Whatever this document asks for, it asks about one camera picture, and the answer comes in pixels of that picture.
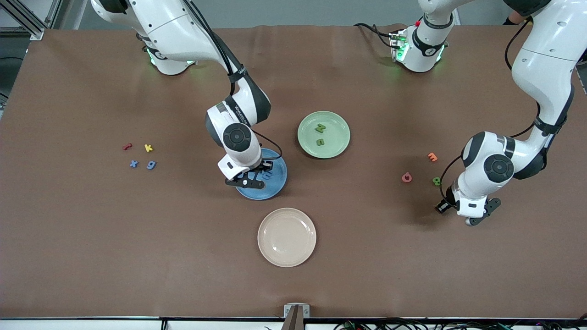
black cable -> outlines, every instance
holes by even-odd
[[[423,323],[422,323],[422,322],[420,322],[420,321],[413,320],[413,322],[414,322],[414,323],[418,323],[418,324],[420,324],[420,325],[424,326],[424,328],[425,328],[426,330],[430,330],[430,329],[428,329],[428,326],[427,326],[426,324],[423,324]]]
[[[277,157],[270,157],[270,158],[263,158],[263,160],[278,160],[278,159],[281,158],[281,156],[284,154],[284,152],[283,152],[283,150],[281,150],[281,147],[277,143],[273,142],[271,139],[269,139],[268,137],[264,136],[263,134],[261,134],[259,132],[256,132],[254,129],[251,129],[251,130],[253,131],[253,133],[257,134],[258,136],[261,136],[263,139],[269,141],[271,144],[273,144],[274,146],[276,146],[277,149],[279,149],[279,156],[277,156]]]
[[[365,23],[357,23],[357,24],[355,24],[355,25],[353,25],[353,26],[364,26],[365,28],[367,28],[367,29],[371,30],[371,32],[373,32],[373,33],[377,33],[377,34],[379,34],[380,36],[386,36],[386,37],[389,37],[389,35],[388,35],[388,34],[381,33],[381,32],[379,32],[379,30],[375,29],[375,24],[373,24],[373,26],[372,26],[372,27],[371,27],[371,26],[369,26],[369,25],[367,25],[367,24],[365,24]]]
[[[510,46],[514,42],[515,38],[518,37],[518,35],[522,32],[522,30],[524,30],[524,28],[526,27],[526,25],[528,25],[528,23],[530,23],[531,21],[532,21],[532,18],[531,17],[528,17],[528,19],[526,19],[526,21],[524,22],[524,24],[522,25],[522,27],[520,27],[520,29],[518,30],[518,32],[515,33],[515,35],[510,39],[510,42],[508,42],[508,45],[505,47],[505,51],[504,51],[505,65],[508,66],[508,69],[510,71],[512,70],[512,65],[510,64],[510,59],[508,57],[508,54],[510,52]],[[540,115],[540,104],[538,104],[538,102],[536,102],[536,106],[538,107],[536,117],[538,117]],[[518,134],[514,134],[514,135],[512,135],[510,137],[511,138],[518,137],[518,136],[526,133],[527,131],[531,130],[532,127],[534,127],[534,123],[532,123],[530,126],[528,126],[525,130],[519,132]]]
[[[369,26],[369,25],[367,25],[365,23],[357,23],[357,24],[355,24],[353,26],[364,26],[367,29],[371,30],[371,32],[375,33],[379,37],[379,40],[381,40],[381,42],[383,42],[383,44],[386,45],[387,47],[393,48],[393,49],[400,49],[399,46],[394,46],[394,45],[391,45],[391,44],[385,42],[385,40],[383,40],[383,37],[385,36],[385,37],[388,37],[389,38],[389,33],[396,33],[399,30],[403,30],[403,29],[391,31],[388,34],[385,34],[385,33],[379,32],[379,30],[377,29],[377,25],[375,25],[375,24],[373,24],[373,26]]]
[[[515,35],[510,39],[510,42],[508,42],[508,45],[505,47],[505,52],[504,52],[505,64],[508,66],[508,69],[510,71],[512,70],[512,65],[510,64],[510,59],[508,58],[508,53],[510,51],[510,46],[514,42],[515,38],[517,38],[517,36],[522,32],[522,30],[524,30],[524,28],[526,27],[526,25],[528,25],[528,23],[530,22],[530,20],[531,20],[531,18],[528,18],[524,22],[524,24],[522,25],[522,27],[518,30],[518,32],[515,33]]]
[[[198,14],[200,14],[200,17],[202,18],[202,21],[204,21],[204,24],[206,25],[205,28],[207,29],[208,34],[210,35],[210,38],[212,39],[212,41],[214,41],[214,44],[216,45],[216,48],[218,48],[218,51],[219,51],[220,55],[224,59],[224,64],[226,65],[226,68],[227,68],[227,71],[228,71],[228,75],[231,76],[234,73],[234,71],[232,71],[232,66],[230,65],[230,61],[228,59],[228,55],[226,55],[226,53],[224,52],[224,49],[220,46],[220,43],[218,41],[218,38],[219,37],[216,35],[216,33],[214,33],[214,31],[212,31],[212,28],[210,28],[210,25],[208,24],[208,21],[206,21],[206,18],[204,17],[204,15],[202,15],[202,12],[198,8],[198,6],[196,6],[193,1],[190,1],[190,3],[194,6],[195,10],[198,11]],[[234,82],[231,82],[230,83],[230,95],[234,95],[234,90],[235,90],[235,83]]]
[[[342,322],[342,323],[339,323],[339,324],[335,325],[334,329],[332,329],[332,330],[338,329],[338,327],[341,326],[341,325],[344,325],[344,327],[342,328],[342,330],[346,330],[346,324],[347,324],[347,321]]]
[[[449,202],[446,198],[446,196],[444,195],[444,191],[442,190],[442,179],[444,178],[444,175],[446,174],[446,172],[448,171],[448,169],[450,169],[450,167],[459,159],[461,159],[461,155],[458,155],[457,158],[453,159],[453,161],[450,162],[450,164],[446,167],[446,169],[444,169],[444,172],[442,172],[442,175],[440,176],[440,195],[442,196],[443,200],[448,203],[450,206],[457,208],[455,205],[453,205],[451,202]]]
[[[357,323],[357,324],[359,325],[359,327],[363,328],[363,330],[372,330],[370,326],[368,326],[362,322]]]
[[[208,33],[208,36],[210,36],[210,39],[212,39],[214,46],[216,46],[216,48],[218,49],[218,52],[220,53],[220,56],[222,57],[222,60],[224,61],[224,65],[227,68],[228,75],[229,76],[232,75],[234,73],[234,71],[232,71],[232,66],[230,65],[230,61],[228,60],[228,56],[224,52],[223,48],[220,46],[220,43],[218,42],[216,33],[214,33],[214,31],[212,31],[212,28],[210,28],[208,21],[206,21],[206,18],[204,17],[204,15],[202,15],[202,12],[198,8],[198,6],[195,5],[195,3],[193,1],[188,2],[187,0],[184,0],[184,3],[188,6],[188,8],[190,9],[190,12],[194,15],[194,17],[196,18],[198,23],[200,23],[202,28],[206,31],[206,33]],[[235,90],[235,83],[231,82],[230,83],[230,95],[234,95],[234,90]]]

brown tablecloth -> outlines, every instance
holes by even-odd
[[[545,171],[495,194],[502,206],[478,227],[433,210],[431,179],[472,135],[534,119],[503,61],[514,32],[458,26],[443,60],[416,74],[359,28],[219,31],[271,98],[256,128],[283,147],[289,171],[278,197],[251,201],[224,185],[224,151],[204,128],[228,93],[220,65],[164,76],[132,31],[47,31],[0,122],[0,315],[271,316],[301,301],[313,316],[577,317],[587,101],[576,79]],[[318,110],[351,128],[335,159],[296,141]],[[133,170],[131,159],[157,167]],[[257,247],[259,224],[281,207],[318,232],[295,268]]]

plate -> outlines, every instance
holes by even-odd
[[[326,128],[316,130],[319,124]],[[316,158],[332,158],[345,151],[350,142],[350,128],[342,117],[330,111],[318,111],[305,117],[298,127],[302,149]]]
[[[277,157],[279,154],[271,149],[261,148],[261,157],[270,158]],[[247,172],[248,178],[253,179],[254,173]],[[285,182],[288,179],[288,168],[285,165],[283,158],[276,159],[273,161],[273,169],[268,172],[259,173],[257,180],[261,180],[265,183],[265,188],[254,189],[254,188],[241,188],[237,187],[239,193],[251,200],[267,200],[277,195],[285,186]]]
[[[273,265],[295,267],[306,261],[316,247],[316,228],[295,208],[280,208],[263,219],[257,234],[261,254]]]

robotic arm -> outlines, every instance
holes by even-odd
[[[399,49],[396,59],[416,72],[430,70],[440,59],[444,38],[452,28],[451,12],[471,0],[420,0],[426,13],[423,23],[410,26],[393,38]],[[571,73],[587,48],[587,0],[509,0],[522,16],[532,15],[534,26],[514,64],[516,84],[535,99],[540,112],[530,137],[524,141],[490,132],[473,136],[463,148],[465,171],[447,189],[436,207],[451,207],[476,225],[499,206],[489,194],[512,178],[526,179],[546,167],[546,154],[566,121],[573,99]]]
[[[231,186],[263,188],[261,180],[239,179],[248,171],[265,171],[251,126],[267,119],[271,103],[224,41],[208,26],[188,0],[91,0],[100,17],[131,26],[146,45],[151,62],[165,75],[177,75],[197,60],[213,60],[228,72],[232,90],[222,102],[208,109],[205,126],[226,155],[218,167]],[[234,84],[238,92],[233,94]]]

beige plate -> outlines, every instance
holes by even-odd
[[[280,267],[294,267],[306,261],[316,246],[312,220],[295,208],[280,208],[263,219],[257,234],[263,257]]]

